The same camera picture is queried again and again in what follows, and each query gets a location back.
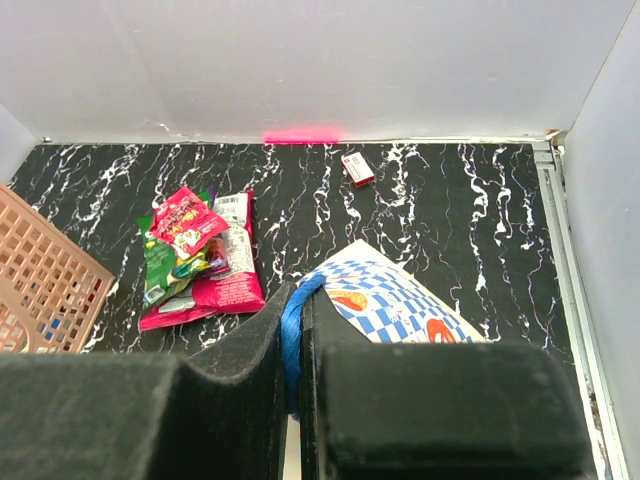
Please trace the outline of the blue checkered paper bag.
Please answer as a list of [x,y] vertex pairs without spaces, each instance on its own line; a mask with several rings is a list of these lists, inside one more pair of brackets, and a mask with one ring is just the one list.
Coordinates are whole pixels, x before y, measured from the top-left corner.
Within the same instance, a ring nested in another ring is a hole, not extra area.
[[364,240],[357,240],[302,277],[280,320],[280,341],[289,414],[300,418],[302,315],[324,290],[339,317],[374,343],[483,342],[471,323],[413,275]]

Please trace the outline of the pink chips bag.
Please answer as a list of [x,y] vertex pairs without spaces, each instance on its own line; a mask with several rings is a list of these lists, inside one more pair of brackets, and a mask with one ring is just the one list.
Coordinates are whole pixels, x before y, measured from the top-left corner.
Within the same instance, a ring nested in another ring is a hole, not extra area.
[[256,313],[265,305],[252,251],[253,199],[254,192],[247,190],[213,203],[213,210],[229,224],[222,235],[230,270],[221,275],[196,274],[184,290],[145,313],[140,330],[177,326],[216,314]]

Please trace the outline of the green snack packet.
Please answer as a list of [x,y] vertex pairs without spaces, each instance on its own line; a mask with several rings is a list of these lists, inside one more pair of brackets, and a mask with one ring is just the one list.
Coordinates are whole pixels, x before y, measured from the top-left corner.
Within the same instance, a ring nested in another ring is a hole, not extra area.
[[197,254],[183,260],[176,250],[152,233],[156,213],[139,217],[136,222],[141,234],[145,261],[143,309],[149,310],[157,303],[184,290],[192,278],[211,267],[209,250],[211,238]]

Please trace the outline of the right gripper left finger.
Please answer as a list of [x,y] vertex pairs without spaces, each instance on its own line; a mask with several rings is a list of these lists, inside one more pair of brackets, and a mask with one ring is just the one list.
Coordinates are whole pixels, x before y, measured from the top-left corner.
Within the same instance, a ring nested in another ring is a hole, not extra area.
[[283,284],[211,347],[5,354],[5,479],[278,479],[286,438]]

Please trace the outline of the purple candy bag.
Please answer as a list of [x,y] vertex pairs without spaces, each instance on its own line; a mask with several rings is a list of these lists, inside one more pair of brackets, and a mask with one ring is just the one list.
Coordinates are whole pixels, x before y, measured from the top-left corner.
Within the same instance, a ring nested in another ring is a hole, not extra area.
[[209,273],[221,275],[230,270],[225,241],[222,234],[214,236],[205,248],[204,261],[199,265],[197,274]]

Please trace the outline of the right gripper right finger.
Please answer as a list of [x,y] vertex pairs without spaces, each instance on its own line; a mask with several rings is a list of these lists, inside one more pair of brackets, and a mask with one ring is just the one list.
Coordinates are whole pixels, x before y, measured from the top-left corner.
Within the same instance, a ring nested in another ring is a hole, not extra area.
[[319,291],[302,314],[306,479],[593,479],[573,374],[528,343],[377,344]]

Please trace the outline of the red snack packet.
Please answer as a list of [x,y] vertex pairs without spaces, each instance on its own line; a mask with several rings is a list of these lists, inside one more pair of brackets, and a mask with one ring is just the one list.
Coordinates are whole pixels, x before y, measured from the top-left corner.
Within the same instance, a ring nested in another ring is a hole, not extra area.
[[169,245],[181,260],[195,256],[229,228],[213,210],[213,202],[211,189],[196,194],[181,187],[155,209],[150,235]]

